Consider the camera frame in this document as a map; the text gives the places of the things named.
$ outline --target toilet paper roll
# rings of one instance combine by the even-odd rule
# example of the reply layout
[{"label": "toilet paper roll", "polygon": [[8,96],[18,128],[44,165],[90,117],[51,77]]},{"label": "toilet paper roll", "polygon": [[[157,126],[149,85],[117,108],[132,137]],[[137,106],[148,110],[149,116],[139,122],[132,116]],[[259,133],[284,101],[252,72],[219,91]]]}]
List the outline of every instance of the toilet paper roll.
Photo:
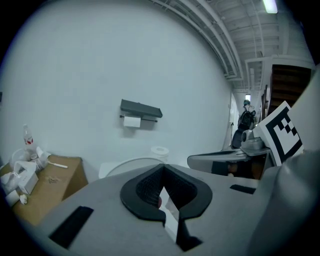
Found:
[{"label": "toilet paper roll", "polygon": [[16,190],[13,190],[10,194],[5,197],[5,200],[8,202],[8,205],[12,207],[16,202],[20,200],[20,197]]},{"label": "toilet paper roll", "polygon": [[168,161],[169,149],[163,146],[153,146],[151,147],[150,155],[152,158],[160,159],[166,163]]},{"label": "toilet paper roll", "polygon": [[140,127],[141,117],[126,115],[123,120],[123,125],[125,127]]}]

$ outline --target tissue box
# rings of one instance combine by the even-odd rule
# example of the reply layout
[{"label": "tissue box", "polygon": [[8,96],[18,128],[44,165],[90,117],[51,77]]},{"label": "tissue box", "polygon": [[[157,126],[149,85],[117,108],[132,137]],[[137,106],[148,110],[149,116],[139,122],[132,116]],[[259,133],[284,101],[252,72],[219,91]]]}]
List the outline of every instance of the tissue box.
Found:
[{"label": "tissue box", "polygon": [[31,192],[38,180],[39,179],[34,171],[26,171],[25,175],[19,181],[18,187],[23,193],[31,195]]}]

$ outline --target ceiling pipe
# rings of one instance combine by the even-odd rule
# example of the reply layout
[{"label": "ceiling pipe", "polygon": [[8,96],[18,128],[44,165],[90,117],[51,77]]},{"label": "ceiling pipe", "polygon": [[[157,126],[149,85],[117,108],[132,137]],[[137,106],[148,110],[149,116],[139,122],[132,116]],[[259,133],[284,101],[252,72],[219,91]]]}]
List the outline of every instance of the ceiling pipe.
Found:
[{"label": "ceiling pipe", "polygon": [[250,68],[250,78],[251,78],[251,91],[255,90],[255,70]]},{"label": "ceiling pipe", "polygon": [[239,3],[239,5],[242,6],[243,11],[245,12],[245,14],[246,14],[247,17],[248,17],[248,20],[249,20],[249,23],[250,23],[250,27],[251,27],[251,31],[252,31],[252,37],[253,37],[254,53],[255,53],[255,57],[257,58],[257,57],[258,57],[258,54],[257,54],[257,44],[256,44],[256,35],[255,35],[254,26],[252,25],[252,21],[251,21],[251,18],[250,18],[250,16],[249,16],[248,12],[247,12],[246,7],[243,5],[243,3],[241,2],[241,0],[238,0],[238,3]]},{"label": "ceiling pipe", "polygon": [[253,10],[255,12],[255,16],[256,16],[256,19],[258,21],[258,25],[259,25],[259,30],[260,30],[260,37],[261,37],[261,46],[262,46],[262,57],[265,56],[265,41],[264,41],[264,35],[262,33],[262,26],[261,26],[261,23],[260,23],[260,18],[259,18],[259,15],[258,15],[258,12],[257,12],[257,8],[254,4],[254,2],[251,0],[251,4],[253,6]]},{"label": "ceiling pipe", "polygon": [[287,18],[286,14],[280,14],[279,15],[279,32],[280,34],[280,39],[282,39],[282,54],[287,55],[288,54],[288,49],[289,49],[289,34],[290,34],[290,25],[289,25],[289,19]]},{"label": "ceiling pipe", "polygon": [[227,79],[228,78],[236,78],[238,76],[238,72],[237,72],[237,68],[232,60],[231,54],[228,51],[228,49],[227,49],[225,43],[223,42],[223,39],[219,35],[219,33],[216,31],[215,28],[213,28],[213,24],[211,23],[211,21],[195,5],[193,5],[191,2],[189,2],[189,0],[179,0],[179,1],[181,3],[183,3],[186,7],[188,7],[191,11],[193,11],[202,20],[202,22],[208,27],[208,29],[210,29],[211,32],[214,34],[214,36],[216,37],[216,39],[220,43],[222,49],[224,50],[226,57],[227,57],[230,65],[231,65],[231,68],[232,68],[233,75],[228,75],[226,78]]},{"label": "ceiling pipe", "polygon": [[239,68],[239,72],[240,72],[240,78],[244,78],[244,71],[242,69],[242,65],[241,65],[241,61],[240,61],[240,57],[238,54],[238,51],[236,49],[235,43],[232,40],[229,31],[227,30],[225,24],[223,23],[223,21],[220,19],[220,17],[216,14],[216,12],[214,11],[214,9],[205,1],[205,0],[196,0],[200,5],[202,5],[202,7],[213,17],[213,19],[217,22],[217,24],[219,25],[219,27],[221,28],[222,32],[224,33],[226,39],[228,40],[228,43],[231,46],[231,49],[233,51],[233,54],[235,56],[236,62],[237,62],[237,66]]},{"label": "ceiling pipe", "polygon": [[262,89],[262,83],[263,83],[263,81],[264,81],[264,73],[265,73],[265,62],[264,61],[262,61],[262,67],[261,67],[261,80],[260,80],[260,91],[261,91],[261,89]]},{"label": "ceiling pipe", "polygon": [[272,59],[280,58],[280,59],[290,59],[290,60],[314,63],[313,60],[310,58],[303,58],[303,57],[293,56],[293,55],[273,54],[271,57]]},{"label": "ceiling pipe", "polygon": [[167,9],[169,9],[170,11],[172,11],[173,13],[175,13],[176,15],[180,16],[182,19],[184,19],[185,21],[187,21],[191,26],[193,26],[207,41],[208,43],[211,45],[211,47],[213,48],[214,52],[218,55],[218,57],[220,58],[220,61],[222,62],[222,65],[224,67],[224,70],[226,72],[226,74],[228,74],[228,67],[226,64],[225,59],[223,58],[221,52],[219,51],[219,49],[217,48],[217,46],[215,45],[215,43],[209,38],[209,36],[196,24],[194,23],[188,16],[182,14],[181,12],[179,12],[178,10],[174,9],[172,6],[161,2],[159,0],[150,0],[153,3],[156,3],[160,6],[163,6]]},{"label": "ceiling pipe", "polygon": [[230,46],[229,46],[229,44],[228,44],[228,42],[227,42],[226,37],[225,37],[225,36],[222,36],[221,38],[223,39],[223,42],[224,42],[225,45],[227,46],[228,51],[231,53],[231,57],[232,57],[233,63],[236,65],[237,63],[236,63],[235,57],[234,57],[234,55],[232,54],[232,51],[231,51],[231,49],[230,49]]},{"label": "ceiling pipe", "polygon": [[228,81],[230,81],[230,82],[243,81],[243,80],[244,80],[243,78],[231,78],[231,79],[228,79]]}]

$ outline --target backpack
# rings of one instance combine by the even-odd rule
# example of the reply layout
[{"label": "backpack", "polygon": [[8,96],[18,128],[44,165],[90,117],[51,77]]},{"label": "backpack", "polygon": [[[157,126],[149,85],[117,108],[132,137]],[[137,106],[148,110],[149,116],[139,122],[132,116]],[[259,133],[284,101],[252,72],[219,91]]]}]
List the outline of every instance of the backpack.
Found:
[{"label": "backpack", "polygon": [[242,113],[238,121],[238,129],[243,131],[252,130],[255,124],[254,115],[250,111],[248,111],[245,107],[244,109],[245,111]]}]

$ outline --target plastic bottle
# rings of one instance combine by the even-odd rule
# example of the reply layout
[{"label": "plastic bottle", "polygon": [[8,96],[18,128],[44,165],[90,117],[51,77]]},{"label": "plastic bottle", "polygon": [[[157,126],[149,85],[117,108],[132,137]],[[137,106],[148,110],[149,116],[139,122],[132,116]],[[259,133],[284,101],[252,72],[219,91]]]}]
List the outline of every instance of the plastic bottle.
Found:
[{"label": "plastic bottle", "polygon": [[23,125],[23,139],[25,143],[25,149],[29,152],[31,159],[36,159],[37,155],[37,145],[34,142],[34,139],[31,134],[31,130],[29,129],[27,124]]}]

